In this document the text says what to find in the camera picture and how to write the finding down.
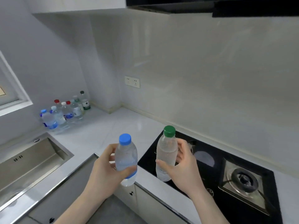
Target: hand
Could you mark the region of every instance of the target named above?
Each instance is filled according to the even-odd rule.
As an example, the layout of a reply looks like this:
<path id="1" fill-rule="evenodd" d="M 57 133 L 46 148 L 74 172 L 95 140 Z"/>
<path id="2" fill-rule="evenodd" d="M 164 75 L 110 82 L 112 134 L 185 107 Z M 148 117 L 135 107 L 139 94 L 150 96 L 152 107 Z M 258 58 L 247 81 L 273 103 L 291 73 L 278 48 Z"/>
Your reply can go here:
<path id="1" fill-rule="evenodd" d="M 105 199 L 111 196 L 121 181 L 137 169 L 137 166 L 130 166 L 122 171 L 115 170 L 114 156 L 118 144 L 110 144 L 104 150 L 103 154 L 95 161 L 88 183 L 83 194 L 101 204 Z"/>
<path id="2" fill-rule="evenodd" d="M 174 184 L 190 198 L 198 193 L 199 190 L 205 190 L 202 179 L 200 177 L 196 158 L 190 151 L 188 143 L 180 138 L 178 142 L 178 155 L 176 166 L 170 166 L 166 162 L 157 159 L 156 163 L 165 170 L 171 177 Z"/>

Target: stainless steel sink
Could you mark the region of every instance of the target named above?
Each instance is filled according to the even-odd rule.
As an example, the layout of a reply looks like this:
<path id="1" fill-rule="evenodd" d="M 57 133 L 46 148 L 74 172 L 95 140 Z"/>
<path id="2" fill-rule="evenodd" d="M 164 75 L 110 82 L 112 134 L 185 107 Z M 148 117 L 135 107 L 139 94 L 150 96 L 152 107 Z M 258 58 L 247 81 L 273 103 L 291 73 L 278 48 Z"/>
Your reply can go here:
<path id="1" fill-rule="evenodd" d="M 48 133 L 0 164 L 0 211 L 74 155 Z"/>

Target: black range hood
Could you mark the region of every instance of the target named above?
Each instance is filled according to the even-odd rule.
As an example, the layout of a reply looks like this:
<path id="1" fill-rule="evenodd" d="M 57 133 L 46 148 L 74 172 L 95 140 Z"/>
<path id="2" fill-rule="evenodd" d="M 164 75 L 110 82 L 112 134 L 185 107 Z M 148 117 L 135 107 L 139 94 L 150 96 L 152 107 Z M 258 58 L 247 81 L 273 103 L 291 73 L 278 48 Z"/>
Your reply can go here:
<path id="1" fill-rule="evenodd" d="M 126 0 L 127 7 L 167 14 L 211 12 L 213 17 L 299 16 L 299 0 Z"/>

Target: green bottle cap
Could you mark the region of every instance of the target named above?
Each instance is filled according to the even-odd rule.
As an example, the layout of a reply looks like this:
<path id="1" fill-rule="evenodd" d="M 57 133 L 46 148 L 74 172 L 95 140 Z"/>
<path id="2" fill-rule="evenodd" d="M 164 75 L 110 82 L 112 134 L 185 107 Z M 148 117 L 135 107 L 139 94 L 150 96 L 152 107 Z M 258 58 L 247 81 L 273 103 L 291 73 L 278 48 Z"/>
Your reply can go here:
<path id="1" fill-rule="evenodd" d="M 172 138 L 176 135 L 176 129 L 173 126 L 166 126 L 164 127 L 163 134 L 165 137 Z"/>

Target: cabinet handle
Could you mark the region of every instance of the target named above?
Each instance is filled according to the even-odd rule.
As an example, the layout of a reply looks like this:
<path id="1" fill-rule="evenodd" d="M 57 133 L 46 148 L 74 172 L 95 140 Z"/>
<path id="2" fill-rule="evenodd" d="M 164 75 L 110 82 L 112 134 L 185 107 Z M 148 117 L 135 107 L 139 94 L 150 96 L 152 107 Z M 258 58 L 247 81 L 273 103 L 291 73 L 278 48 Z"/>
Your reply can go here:
<path id="1" fill-rule="evenodd" d="M 55 218 L 50 218 L 49 223 L 53 223 L 55 221 Z"/>

